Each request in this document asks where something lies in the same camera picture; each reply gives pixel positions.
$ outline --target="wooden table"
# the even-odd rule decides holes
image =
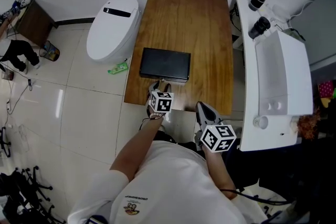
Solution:
[[[172,84],[173,109],[195,111],[197,101],[231,114],[232,37],[227,0],[147,0],[136,39],[124,101],[145,105],[154,79],[139,75],[143,48],[191,53],[190,78]]]

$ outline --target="hand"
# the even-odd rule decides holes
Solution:
[[[148,108],[149,108],[149,118],[151,119],[163,118],[166,115],[166,113],[154,112],[154,110],[150,105],[148,105]]]
[[[18,13],[15,13],[14,15],[10,14],[5,21],[7,21],[7,23],[10,24],[17,16]]]
[[[212,152],[207,148],[207,146],[206,145],[202,145],[202,150],[203,150],[203,152],[204,152],[204,154],[206,155],[206,154],[211,154]]]

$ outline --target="black box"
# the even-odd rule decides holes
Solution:
[[[187,82],[191,54],[184,52],[143,48],[140,76],[150,79]]]

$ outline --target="person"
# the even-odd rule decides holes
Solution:
[[[28,63],[20,61],[17,57],[18,55],[24,55],[36,69],[40,67],[40,61],[28,42],[10,40],[6,37],[5,31],[15,17],[5,19],[0,26],[0,62],[10,61],[15,68],[26,74],[28,72]],[[0,64],[0,68],[6,72],[2,64]]]
[[[158,131],[162,121],[162,117],[150,119],[123,147],[110,170],[93,176],[68,216],[69,224],[234,224],[267,219],[256,202],[220,191],[236,189],[220,153],[203,146],[203,158],[176,144]]]

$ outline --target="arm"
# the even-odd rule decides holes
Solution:
[[[162,121],[163,118],[150,120],[138,131],[117,155],[110,170],[118,170],[124,173],[131,181],[143,162]]]
[[[202,150],[205,153],[206,164],[209,169],[209,174],[215,185],[219,189],[233,189],[235,190],[235,184],[233,183],[220,153],[212,153],[206,146],[202,146]],[[223,194],[232,200],[237,196],[235,193],[223,191]]]
[[[18,14],[14,14],[13,16],[8,16],[4,22],[0,25],[0,38],[4,34],[4,32],[7,30],[7,27],[9,24],[17,17]]]
[[[150,120],[120,151],[110,171],[96,175],[69,217],[69,224],[86,223],[99,208],[114,201],[123,188],[134,178],[158,131],[163,118]]]
[[[7,29],[7,26],[9,25],[8,19],[5,19],[4,22],[0,26],[0,38],[4,34],[4,31]]]

